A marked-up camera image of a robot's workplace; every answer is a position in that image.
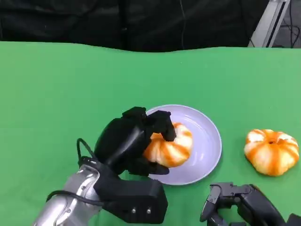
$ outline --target toy pumpkin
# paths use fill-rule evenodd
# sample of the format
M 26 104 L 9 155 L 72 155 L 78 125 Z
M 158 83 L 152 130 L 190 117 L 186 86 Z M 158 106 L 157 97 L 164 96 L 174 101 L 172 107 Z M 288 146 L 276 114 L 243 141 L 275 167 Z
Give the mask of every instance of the toy pumpkin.
M 157 162 L 166 167 L 182 165 L 191 154 L 192 134 L 181 123 L 174 123 L 176 138 L 169 142 L 161 134 L 154 133 L 151 143 L 144 152 L 144 156 L 151 162 Z
M 299 160 L 299 147 L 283 132 L 254 129 L 247 135 L 245 155 L 258 172 L 280 176 Z

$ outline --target black cable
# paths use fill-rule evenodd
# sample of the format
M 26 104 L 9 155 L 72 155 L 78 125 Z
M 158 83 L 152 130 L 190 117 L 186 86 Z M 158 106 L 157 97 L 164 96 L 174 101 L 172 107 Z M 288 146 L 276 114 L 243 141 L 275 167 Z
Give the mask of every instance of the black cable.
M 77 147 L 77 155 L 79 157 L 79 161 L 81 159 L 81 152 L 80 152 L 80 144 L 83 144 L 85 146 L 85 148 L 88 150 L 88 152 L 90 153 L 90 155 L 92 156 L 92 158 L 97 159 L 94 152 L 92 151 L 92 149 L 90 148 L 90 146 L 86 143 L 86 141 L 84 141 L 82 138 L 78 138 L 76 141 L 76 147 Z M 91 200 L 91 199 L 86 199 L 82 196 L 79 196 L 73 192 L 69 192 L 69 191 L 65 191 L 65 190 L 57 190 L 57 191 L 53 191 L 52 193 L 50 193 L 46 199 L 46 202 L 48 202 L 54 195 L 64 195 L 64 196 L 70 196 L 74 199 L 77 199 L 81 202 L 84 203 L 88 203 L 94 206 L 103 206 L 103 202 L 100 201 L 96 201 L 96 200 Z
M 92 156 L 92 158 L 96 159 L 96 156 L 95 156 L 94 152 L 92 151 L 90 146 L 86 143 L 86 141 L 84 141 L 82 138 L 78 138 L 77 141 L 76 141 L 76 147 L 77 147 L 77 155 L 79 156 L 79 160 L 81 158 L 80 143 L 82 143 L 85 146 L 85 148 L 87 149 L 89 154 Z
M 290 2 L 289 14 L 290 14 L 290 21 L 291 21 L 291 48 L 293 48 L 293 18 L 292 18 L 292 2 Z
M 292 27 L 290 25 L 288 25 L 288 24 L 287 25 L 281 25 L 280 27 L 287 27 L 296 36 L 295 41 L 293 41 L 291 43 L 291 45 L 294 47 L 295 44 L 296 44 L 296 42 L 297 42 L 297 40 L 300 38 L 300 27 L 293 25 L 293 28 L 297 28 L 297 30 L 298 30 L 297 34 L 292 31 Z
M 78 201 L 87 203 L 87 204 L 91 204 L 94 206 L 103 206 L 104 202 L 101 201 L 96 201 L 96 200 L 91 200 L 91 199 L 86 199 L 82 196 L 79 196 L 73 192 L 68 192 L 68 191 L 64 191 L 64 190 L 57 190 L 57 191 L 53 191 L 52 193 L 50 193 L 46 199 L 46 202 L 48 202 L 54 195 L 63 195 L 63 196 L 69 196 L 72 197 L 74 199 L 77 199 Z
M 250 38 L 250 42 L 252 43 L 253 47 L 255 47 L 255 45 L 254 45 L 254 43 L 253 43 L 253 41 L 252 41 L 252 38 Z
M 3 32 L 2 32 L 2 21 L 0 18 L 0 40 L 3 40 Z
M 246 33 L 246 37 L 249 39 L 249 41 L 251 42 L 251 44 L 253 45 L 253 47 L 255 47 L 253 41 L 252 41 L 252 36 L 249 34 L 247 26 L 246 26 L 246 20 L 245 20 L 245 14 L 244 14 L 244 8 L 243 8 L 243 4 L 242 4 L 242 0 L 238 0 L 239 6 L 240 6 L 240 11 L 241 11 L 241 19 L 244 23 L 244 28 L 245 28 L 245 33 Z

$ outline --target green table surface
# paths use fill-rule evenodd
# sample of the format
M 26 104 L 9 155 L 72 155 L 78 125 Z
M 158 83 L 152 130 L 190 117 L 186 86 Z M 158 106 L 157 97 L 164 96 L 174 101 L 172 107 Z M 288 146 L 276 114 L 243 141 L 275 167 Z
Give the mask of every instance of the green table surface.
M 221 160 L 208 177 L 165 186 L 164 226 L 206 225 L 199 215 L 211 182 L 254 183 L 285 219 L 292 212 L 301 215 L 300 164 L 281 177 L 266 177 L 243 151 L 254 128 L 281 130 L 301 142 L 300 83 L 301 51 L 295 49 L 150 54 L 0 42 L 1 225 L 30 225 L 46 196 L 78 170 L 76 139 L 94 146 L 106 124 L 135 105 L 193 107 L 222 137 Z M 222 213 L 226 220 L 240 220 L 235 208 Z M 90 225 L 127 224 L 102 211 Z

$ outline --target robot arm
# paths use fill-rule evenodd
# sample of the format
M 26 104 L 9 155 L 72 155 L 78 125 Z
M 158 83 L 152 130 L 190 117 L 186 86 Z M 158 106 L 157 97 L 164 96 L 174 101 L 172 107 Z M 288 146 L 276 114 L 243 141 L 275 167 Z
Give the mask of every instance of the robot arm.
M 125 181 L 119 174 L 168 174 L 168 168 L 149 162 L 143 152 L 153 132 L 173 141 L 175 131 L 170 113 L 134 107 L 112 120 L 99 137 L 95 151 L 79 139 L 79 171 L 63 190 L 52 192 L 34 226 L 87 226 L 93 215 L 107 210 L 128 223 L 159 224 L 164 220 L 167 199 L 160 182 L 152 179 Z M 81 156 L 82 142 L 92 158 Z
M 238 214 L 251 226 L 298 226 L 301 217 L 292 214 L 286 223 L 270 200 L 254 185 L 235 186 L 233 183 L 210 185 L 208 196 L 200 217 L 208 226 L 228 226 L 218 214 L 218 209 L 238 207 Z M 246 226 L 245 222 L 230 223 L 230 226 Z

